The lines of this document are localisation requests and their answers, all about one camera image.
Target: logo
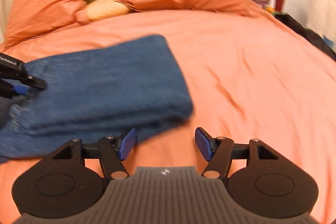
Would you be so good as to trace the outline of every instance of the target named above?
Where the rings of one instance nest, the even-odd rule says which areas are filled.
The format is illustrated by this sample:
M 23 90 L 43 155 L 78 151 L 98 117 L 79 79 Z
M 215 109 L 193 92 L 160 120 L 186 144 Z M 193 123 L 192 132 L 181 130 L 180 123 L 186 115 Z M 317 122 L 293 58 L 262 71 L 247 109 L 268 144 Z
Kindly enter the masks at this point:
M 168 170 L 168 169 L 166 168 L 166 169 L 160 171 L 160 173 L 161 173 L 162 175 L 164 175 L 164 176 L 167 176 L 167 175 L 169 175 L 169 174 L 171 173 L 171 170 Z
M 5 62 L 7 62 L 7 63 L 9 63 L 9 64 L 12 64 L 12 65 L 17 65 L 16 62 L 10 61 L 10 60 L 8 60 L 8 59 L 6 59 L 6 58 L 3 58 L 3 57 L 1 57 L 1 56 L 0 56 L 0 60 L 5 61 Z

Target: orange bedding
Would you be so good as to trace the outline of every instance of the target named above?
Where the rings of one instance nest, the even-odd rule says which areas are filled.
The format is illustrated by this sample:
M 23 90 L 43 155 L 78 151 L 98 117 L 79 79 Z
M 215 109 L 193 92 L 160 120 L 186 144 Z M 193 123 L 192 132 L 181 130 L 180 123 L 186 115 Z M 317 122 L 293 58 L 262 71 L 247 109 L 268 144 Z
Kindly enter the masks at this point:
M 194 144 L 196 127 L 237 143 L 259 138 L 314 177 L 319 198 L 312 215 L 336 218 L 336 63 L 271 15 L 254 17 L 192 10 L 133 13 L 21 42 L 6 54 L 24 61 L 105 47 L 158 33 L 167 38 L 189 87 L 190 121 L 138 145 L 125 162 L 136 166 L 206 162 Z M 11 199 L 17 176 L 37 160 L 0 165 L 0 222 L 19 213 Z M 100 172 L 99 163 L 89 166 Z M 233 162 L 231 171 L 241 168 Z

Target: bed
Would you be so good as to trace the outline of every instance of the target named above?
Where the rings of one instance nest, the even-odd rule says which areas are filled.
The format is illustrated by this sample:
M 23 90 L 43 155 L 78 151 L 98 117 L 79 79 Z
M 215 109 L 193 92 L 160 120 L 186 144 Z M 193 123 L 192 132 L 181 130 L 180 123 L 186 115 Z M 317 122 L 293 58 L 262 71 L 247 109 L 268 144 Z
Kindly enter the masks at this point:
M 0 0 L 2 31 L 12 2 Z M 28 62 L 162 34 L 185 77 L 194 113 L 187 123 L 136 146 L 125 161 L 127 170 L 194 165 L 201 172 L 206 162 L 194 143 L 197 127 L 236 143 L 259 138 L 316 180 L 319 198 L 312 215 L 329 224 L 336 218 L 336 64 L 250 5 L 253 17 L 194 10 L 130 13 L 25 40 L 4 53 Z M 38 160 L 0 165 L 2 224 L 20 216 L 11 187 Z M 231 172 L 243 164 L 233 162 Z M 98 161 L 86 165 L 101 174 Z

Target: gray ribbed plate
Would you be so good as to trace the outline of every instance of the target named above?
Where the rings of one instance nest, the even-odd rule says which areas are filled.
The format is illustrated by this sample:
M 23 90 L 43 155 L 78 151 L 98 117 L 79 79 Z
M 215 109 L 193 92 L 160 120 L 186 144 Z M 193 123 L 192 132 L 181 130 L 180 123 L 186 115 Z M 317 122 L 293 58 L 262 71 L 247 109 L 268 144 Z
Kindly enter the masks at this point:
M 317 224 L 309 214 L 290 219 L 255 215 L 236 204 L 223 183 L 206 179 L 194 167 L 139 167 L 124 180 L 112 180 L 86 211 L 62 219 L 24 214 L 15 224 Z

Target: bolt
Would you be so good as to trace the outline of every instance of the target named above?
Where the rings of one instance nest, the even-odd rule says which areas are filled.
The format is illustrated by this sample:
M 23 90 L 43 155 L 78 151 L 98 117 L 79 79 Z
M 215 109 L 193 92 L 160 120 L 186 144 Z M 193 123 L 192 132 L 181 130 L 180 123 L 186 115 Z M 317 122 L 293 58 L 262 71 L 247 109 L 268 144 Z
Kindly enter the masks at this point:
M 218 179 L 221 176 L 221 174 L 217 171 L 209 170 L 205 171 L 203 173 L 203 176 L 206 177 L 207 179 Z
M 113 178 L 113 179 L 118 179 L 118 180 L 120 180 L 120 179 L 125 179 L 125 178 L 127 178 L 127 177 L 128 177 L 128 175 L 127 175 L 127 173 L 124 172 L 124 171 L 116 171 L 116 172 L 113 172 L 113 173 L 111 174 L 111 178 Z

